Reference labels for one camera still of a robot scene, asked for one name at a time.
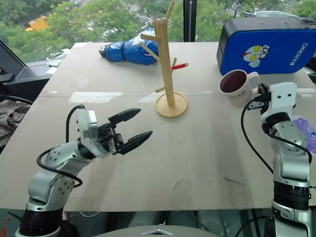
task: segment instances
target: wooden base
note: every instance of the wooden base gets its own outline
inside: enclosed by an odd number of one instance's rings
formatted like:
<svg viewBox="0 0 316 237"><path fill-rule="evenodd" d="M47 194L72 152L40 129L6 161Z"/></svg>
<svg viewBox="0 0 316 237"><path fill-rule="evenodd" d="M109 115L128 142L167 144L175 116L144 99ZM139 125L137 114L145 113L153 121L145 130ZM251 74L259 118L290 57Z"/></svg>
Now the wooden base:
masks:
<svg viewBox="0 0 316 237"><path fill-rule="evenodd" d="M163 94L155 101L155 109L158 114L167 117L175 118L184 113L188 107L187 99L184 95L174 92L174 105L169 106L166 94Z"/></svg>

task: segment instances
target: wooden mug tree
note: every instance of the wooden mug tree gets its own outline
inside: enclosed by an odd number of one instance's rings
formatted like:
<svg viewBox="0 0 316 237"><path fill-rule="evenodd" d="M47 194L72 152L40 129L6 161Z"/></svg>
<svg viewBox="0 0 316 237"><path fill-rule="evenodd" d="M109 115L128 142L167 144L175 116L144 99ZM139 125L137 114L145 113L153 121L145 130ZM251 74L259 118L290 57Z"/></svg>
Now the wooden mug tree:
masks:
<svg viewBox="0 0 316 237"><path fill-rule="evenodd" d="M167 118L175 118L184 113L188 107L187 99L184 95L173 91L172 84L172 72L175 69L183 68L188 66L187 63L175 65L177 58L174 58L172 66L170 65L169 45L168 45L168 34L167 34L167 23L170 18L171 12L175 5L176 0L172 0L164 19L158 18L154 21L154 28L156 36L140 35L143 40L154 40L158 45L159 57L146 47L142 42L140 45L157 61L160 61L162 77L164 86L156 90L160 92L165 90L165 94L160 96L155 101L155 109L157 112Z"/></svg>

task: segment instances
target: cartoon print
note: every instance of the cartoon print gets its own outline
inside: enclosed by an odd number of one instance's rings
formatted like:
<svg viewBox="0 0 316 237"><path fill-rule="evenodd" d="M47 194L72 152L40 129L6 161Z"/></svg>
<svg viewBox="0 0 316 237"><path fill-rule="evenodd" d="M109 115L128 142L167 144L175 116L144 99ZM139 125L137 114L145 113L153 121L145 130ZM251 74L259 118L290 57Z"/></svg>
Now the cartoon print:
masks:
<svg viewBox="0 0 316 237"><path fill-rule="evenodd" d="M243 59L246 62L250 62L249 66L251 66L252 68L256 68L260 65L261 59L263 59L267 55L269 48L270 47L266 44L264 46L252 46L247 49L247 51L242 55Z"/></svg>

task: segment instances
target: dark liquid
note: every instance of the dark liquid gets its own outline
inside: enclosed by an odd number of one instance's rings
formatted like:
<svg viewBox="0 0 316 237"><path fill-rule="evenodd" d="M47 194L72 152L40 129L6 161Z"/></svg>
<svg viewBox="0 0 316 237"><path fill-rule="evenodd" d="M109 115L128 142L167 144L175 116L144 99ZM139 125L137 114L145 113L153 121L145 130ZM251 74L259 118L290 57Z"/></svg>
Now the dark liquid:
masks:
<svg viewBox="0 0 316 237"><path fill-rule="evenodd" d="M246 82L247 74L242 71L229 73L222 79L220 88L225 93L231 93L239 90Z"/></svg>

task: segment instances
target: yellow vehicle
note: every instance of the yellow vehicle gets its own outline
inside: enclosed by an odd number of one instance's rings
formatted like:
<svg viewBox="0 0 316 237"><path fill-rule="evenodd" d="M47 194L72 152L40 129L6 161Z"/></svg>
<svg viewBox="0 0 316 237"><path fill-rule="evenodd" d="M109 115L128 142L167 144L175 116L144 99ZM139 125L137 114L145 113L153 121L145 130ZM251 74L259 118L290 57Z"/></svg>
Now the yellow vehicle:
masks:
<svg viewBox="0 0 316 237"><path fill-rule="evenodd" d="M38 30L45 29L46 27L48 27L48 24L46 21L47 21L46 16L41 16L33 21L29 21L29 25L31 27L26 28L25 31L38 31Z"/></svg>

